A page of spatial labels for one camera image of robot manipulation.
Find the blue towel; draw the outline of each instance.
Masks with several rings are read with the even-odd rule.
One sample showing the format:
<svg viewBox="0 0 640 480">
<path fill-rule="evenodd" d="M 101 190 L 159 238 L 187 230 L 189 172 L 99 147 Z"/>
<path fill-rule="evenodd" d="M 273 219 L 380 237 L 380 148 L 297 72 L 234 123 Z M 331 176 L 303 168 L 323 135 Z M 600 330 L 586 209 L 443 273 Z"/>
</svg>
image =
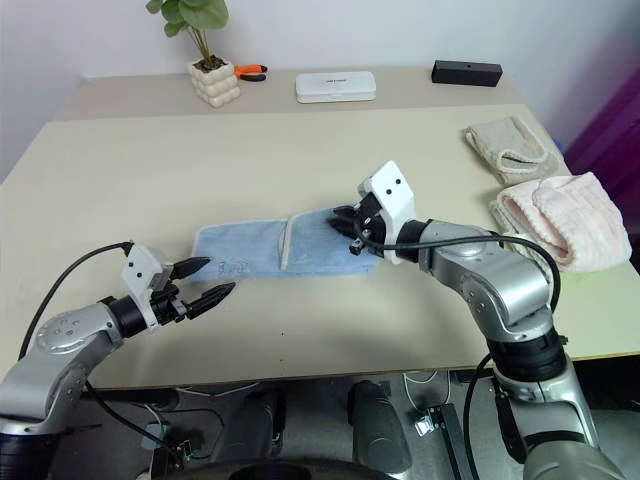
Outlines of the blue towel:
<svg viewBox="0 0 640 480">
<path fill-rule="evenodd" d="M 321 277 L 371 272 L 380 258 L 349 252 L 351 240 L 328 223 L 331 209 L 285 220 L 229 223 L 204 227 L 196 234 L 193 256 L 211 262 L 193 281 L 265 277 Z"/>
</svg>

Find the pink towel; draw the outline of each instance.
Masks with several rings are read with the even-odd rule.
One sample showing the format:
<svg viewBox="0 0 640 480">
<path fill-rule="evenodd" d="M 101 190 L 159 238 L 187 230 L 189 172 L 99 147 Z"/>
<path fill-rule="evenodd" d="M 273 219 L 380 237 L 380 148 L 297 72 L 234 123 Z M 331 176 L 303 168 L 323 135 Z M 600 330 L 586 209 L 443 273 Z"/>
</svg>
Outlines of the pink towel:
<svg viewBox="0 0 640 480">
<path fill-rule="evenodd" d="M 591 172 L 509 187 L 490 209 L 505 230 L 542 245 L 562 270 L 604 270 L 631 256 L 622 215 Z"/>
</svg>

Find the pliers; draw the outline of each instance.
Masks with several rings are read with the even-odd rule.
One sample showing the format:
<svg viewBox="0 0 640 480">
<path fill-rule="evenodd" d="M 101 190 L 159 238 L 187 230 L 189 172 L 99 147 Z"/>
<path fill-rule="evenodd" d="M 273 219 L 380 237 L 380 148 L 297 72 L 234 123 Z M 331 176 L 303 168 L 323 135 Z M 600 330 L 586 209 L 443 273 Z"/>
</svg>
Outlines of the pliers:
<svg viewBox="0 0 640 480">
<path fill-rule="evenodd" d="M 247 82 L 263 82 L 267 79 L 264 74 L 268 70 L 264 65 L 236 65 L 235 74 L 240 80 Z"/>
</svg>

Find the black wire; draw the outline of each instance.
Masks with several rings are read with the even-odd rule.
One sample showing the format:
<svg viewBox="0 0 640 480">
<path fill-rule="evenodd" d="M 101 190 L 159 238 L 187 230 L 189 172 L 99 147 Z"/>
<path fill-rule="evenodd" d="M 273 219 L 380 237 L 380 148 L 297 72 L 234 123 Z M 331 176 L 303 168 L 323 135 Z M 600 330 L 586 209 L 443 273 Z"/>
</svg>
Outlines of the black wire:
<svg viewBox="0 0 640 480">
<path fill-rule="evenodd" d="M 96 248 L 95 250 L 92 250 L 89 253 L 84 254 L 82 257 L 78 258 L 75 262 L 73 262 L 71 265 L 69 265 L 65 269 L 65 271 L 62 272 L 62 274 L 58 277 L 58 279 L 54 282 L 54 284 L 51 286 L 51 288 L 49 289 L 49 291 L 45 295 L 44 299 L 40 303 L 40 306 L 38 307 L 38 310 L 36 311 L 36 314 L 33 316 L 33 319 L 31 320 L 31 323 L 29 324 L 29 327 L 27 328 L 27 332 L 25 333 L 24 339 L 22 340 L 22 346 L 20 347 L 20 353 L 18 354 L 18 360 L 21 360 L 27 354 L 27 349 L 29 348 L 29 342 L 31 341 L 31 337 L 33 336 L 33 332 L 35 331 L 36 326 L 38 325 L 38 322 L 40 321 L 40 318 L 42 317 L 42 314 L 44 313 L 44 310 L 47 308 L 47 305 L 49 305 L 49 302 L 53 298 L 53 295 L 56 293 L 58 288 L 60 288 L 60 285 L 62 285 L 62 282 L 64 282 L 64 280 L 69 276 L 69 274 L 71 272 L 73 272 L 80 264 L 82 264 L 85 261 L 89 260 L 91 257 L 95 257 L 96 255 L 99 255 L 100 253 L 108 252 L 110 250 L 117 250 L 118 248 L 121 248 L 122 250 L 124 250 L 124 252 L 126 254 L 128 254 L 129 250 L 131 250 L 132 246 L 133 246 L 133 242 L 120 242 L 120 243 L 114 243 L 114 244 L 111 244 L 111 245 L 105 245 L 104 247 Z M 147 432 L 146 430 L 138 427 L 136 424 L 130 422 L 129 420 L 127 420 L 126 418 L 122 417 L 117 412 L 115 412 L 111 407 L 109 407 L 109 405 L 107 405 L 105 403 L 105 401 L 102 399 L 102 397 L 100 397 L 100 395 L 95 390 L 95 388 L 93 388 L 91 383 L 89 383 L 89 380 L 87 380 L 85 382 L 85 386 L 87 387 L 87 391 L 89 392 L 89 394 L 93 397 L 93 399 L 98 403 L 98 405 L 100 405 L 102 407 L 102 409 L 107 414 L 109 414 L 115 420 L 120 422 L 122 425 L 130 428 L 131 430 L 139 433 L 140 435 L 142 435 L 144 437 L 147 437 L 149 440 L 151 440 L 153 442 L 156 442 L 158 445 L 160 445 L 162 448 L 166 449 L 170 453 L 170 455 L 172 456 L 172 458 L 174 459 L 176 464 L 180 463 L 177 452 L 168 443 L 166 443 L 164 440 L 156 437 L 155 435 L 152 435 L 151 433 Z"/>
<path fill-rule="evenodd" d="M 191 412 L 212 413 L 213 415 L 216 416 L 216 418 L 220 422 L 220 428 L 223 429 L 225 427 L 224 420 L 222 420 L 222 415 L 220 415 L 213 408 L 183 408 L 183 409 L 178 409 L 178 410 L 166 410 L 166 411 L 162 411 L 162 412 L 158 412 L 157 410 L 155 410 L 153 408 L 152 408 L 152 410 L 154 412 L 156 412 L 158 415 L 165 415 L 167 413 L 191 413 Z M 219 439 L 220 439 L 220 436 L 218 436 L 218 438 L 216 439 L 216 441 L 213 444 L 213 447 L 211 447 L 211 451 L 207 455 L 202 455 L 202 456 L 191 455 L 191 458 L 193 460 L 206 460 L 209 457 L 211 457 L 211 455 L 213 455 L 213 452 L 215 452 L 215 450 L 216 450 L 216 445 L 218 444 L 218 440 Z"/>
<path fill-rule="evenodd" d="M 482 373 L 482 370 L 487 365 L 489 360 L 491 360 L 490 353 L 485 355 L 485 357 L 480 361 L 480 363 L 476 367 L 476 371 L 473 372 L 471 383 L 469 383 L 469 387 L 467 388 L 467 394 L 464 397 L 464 410 L 462 412 L 462 431 L 464 433 L 464 449 L 467 453 L 467 459 L 469 460 L 469 468 L 471 469 L 471 476 L 473 477 L 474 480 L 479 480 L 480 476 L 478 475 L 476 461 L 473 458 L 473 450 L 471 448 L 471 437 L 469 435 L 469 417 L 471 412 L 471 399 L 473 397 L 473 390 L 476 387 L 476 383 L 478 383 L 478 379 L 480 378 L 480 374 Z"/>
<path fill-rule="evenodd" d="M 365 244 L 365 246 L 374 249 L 374 250 L 416 250 L 421 248 L 437 248 L 437 247 L 447 247 L 451 245 L 462 245 L 466 243 L 487 243 L 487 242 L 505 242 L 505 243 L 517 243 L 518 245 L 523 245 L 527 248 L 534 250 L 538 253 L 542 258 L 544 258 L 545 262 L 549 265 L 551 269 L 551 276 L 553 278 L 553 293 L 551 294 L 551 311 L 554 312 L 556 306 L 558 305 L 558 300 L 560 298 L 560 271 L 558 270 L 558 265 L 556 261 L 553 259 L 551 254 L 547 252 L 543 247 L 534 243 L 530 240 L 525 240 L 524 238 L 519 237 L 509 237 L 506 235 L 479 235 L 474 237 L 462 237 L 462 238 L 452 238 L 449 240 L 438 240 L 435 242 L 416 242 L 416 243 L 395 243 L 391 245 L 385 245 L 383 243 L 374 242 L 369 240 L 362 233 L 362 228 L 360 227 L 360 223 L 356 220 L 353 223 L 353 229 L 355 234 L 358 236 L 360 241 Z"/>
<path fill-rule="evenodd" d="M 558 306 L 558 300 L 560 299 L 560 271 L 558 270 L 558 265 L 556 261 L 551 256 L 549 252 L 547 252 L 542 246 L 537 243 L 531 242 L 529 240 L 525 240 L 524 238 L 518 237 L 509 237 L 506 235 L 481 235 L 481 236 L 473 236 L 473 237 L 462 237 L 462 238 L 452 238 L 449 240 L 438 240 L 434 242 L 415 242 L 415 243 L 401 243 L 401 244 L 391 244 L 385 245 L 382 243 L 374 242 L 366 238 L 362 232 L 362 228 L 360 227 L 360 223 L 355 221 L 353 223 L 353 229 L 356 233 L 357 237 L 362 241 L 362 243 L 373 249 L 378 251 L 384 250 L 416 250 L 421 248 L 437 248 L 437 247 L 446 247 L 451 245 L 462 245 L 467 243 L 486 243 L 486 242 L 504 242 L 504 243 L 515 243 L 518 245 L 523 245 L 527 248 L 534 250 L 538 253 L 549 265 L 551 269 L 551 276 L 553 279 L 553 291 L 551 294 L 551 300 L 549 305 L 551 307 L 551 311 L 555 312 L 556 307 Z M 474 480 L 479 480 L 478 469 L 476 467 L 476 462 L 473 458 L 473 450 L 471 448 L 471 438 L 469 435 L 469 418 L 471 411 L 471 399 L 473 398 L 473 391 L 478 383 L 478 379 L 480 378 L 480 374 L 482 370 L 487 365 L 487 363 L 491 360 L 491 354 L 487 354 L 478 364 L 473 377 L 471 379 L 471 383 L 469 383 L 469 387 L 467 388 L 467 393 L 464 399 L 464 411 L 462 414 L 462 431 L 464 434 L 464 447 L 467 454 L 467 459 L 469 461 L 469 467 L 471 468 L 471 474 Z"/>
<path fill-rule="evenodd" d="M 56 290 L 60 288 L 60 285 L 62 285 L 62 282 L 64 282 L 64 280 L 69 276 L 69 274 L 73 270 L 75 270 L 76 267 L 78 267 L 78 265 L 80 265 L 81 263 L 84 263 L 86 260 L 90 259 L 91 257 L 94 257 L 103 252 L 108 252 L 109 250 L 116 250 L 118 248 L 121 248 L 125 251 L 125 253 L 128 253 L 132 245 L 133 245 L 132 242 L 121 242 L 121 243 L 114 243 L 112 245 L 106 245 L 104 247 L 96 248 L 95 250 L 92 250 L 89 253 L 77 259 L 75 262 L 69 265 L 64 272 L 62 272 L 62 275 L 58 277 L 58 279 L 55 281 L 55 283 L 51 286 L 51 288 L 47 292 L 47 295 L 44 297 L 44 299 L 40 303 L 40 306 L 38 307 L 36 314 L 33 316 L 33 319 L 31 320 L 31 323 L 29 324 L 29 328 L 27 328 L 27 332 L 25 333 L 24 339 L 22 340 L 22 346 L 20 347 L 18 360 L 22 359 L 27 354 L 27 349 L 29 348 L 29 342 L 31 341 L 33 332 L 36 329 L 38 322 L 40 321 L 40 317 L 42 317 L 42 314 L 44 313 L 44 309 L 47 308 L 47 305 L 51 301 L 51 298 L 53 297 L 53 295 L 56 293 Z"/>
<path fill-rule="evenodd" d="M 102 409 L 108 413 L 112 418 L 114 418 L 115 420 L 117 420 L 118 422 L 120 422 L 122 425 L 124 425 L 125 427 L 130 428 L 131 430 L 133 430 L 136 433 L 139 433 L 140 435 L 142 435 L 143 437 L 148 438 L 149 440 L 151 440 L 152 442 L 157 443 L 158 445 L 160 445 L 160 447 L 162 447 L 163 449 L 165 449 L 167 452 L 169 452 L 169 454 L 171 455 L 171 457 L 173 458 L 173 460 L 175 461 L 176 465 L 180 464 L 180 460 L 178 457 L 178 454 L 176 452 L 176 450 L 169 445 L 167 442 L 165 442 L 164 440 L 162 440 L 159 437 L 156 437 L 155 435 L 153 435 L 152 433 L 147 432 L 145 429 L 139 427 L 138 425 L 136 425 L 135 423 L 130 422 L 129 420 L 127 420 L 126 418 L 124 418 L 122 415 L 120 415 L 118 412 L 116 412 L 115 410 L 113 410 L 109 405 L 106 404 L 106 402 L 102 399 L 102 397 L 98 394 L 98 392 L 96 391 L 95 388 L 93 388 L 93 385 L 91 385 L 91 383 L 89 382 L 89 380 L 87 380 L 85 382 L 85 386 L 87 387 L 87 391 L 89 392 L 89 394 L 93 397 L 93 399 L 96 401 L 96 403 L 98 405 L 100 405 L 102 407 Z"/>
</svg>

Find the black rectangular object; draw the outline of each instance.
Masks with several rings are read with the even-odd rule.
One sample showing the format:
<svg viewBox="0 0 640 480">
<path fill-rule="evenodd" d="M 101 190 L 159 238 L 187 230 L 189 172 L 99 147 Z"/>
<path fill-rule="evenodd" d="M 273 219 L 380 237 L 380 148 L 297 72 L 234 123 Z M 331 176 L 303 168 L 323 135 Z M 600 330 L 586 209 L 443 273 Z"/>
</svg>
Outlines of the black rectangular object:
<svg viewBox="0 0 640 480">
<path fill-rule="evenodd" d="M 451 62 L 436 60 L 431 71 L 433 83 L 495 87 L 502 76 L 498 63 Z"/>
<path fill-rule="evenodd" d="M 445 403 L 429 411 L 433 422 L 440 427 L 442 439 L 449 454 L 453 477 L 455 480 L 473 480 L 456 407 L 452 403 Z"/>
</svg>

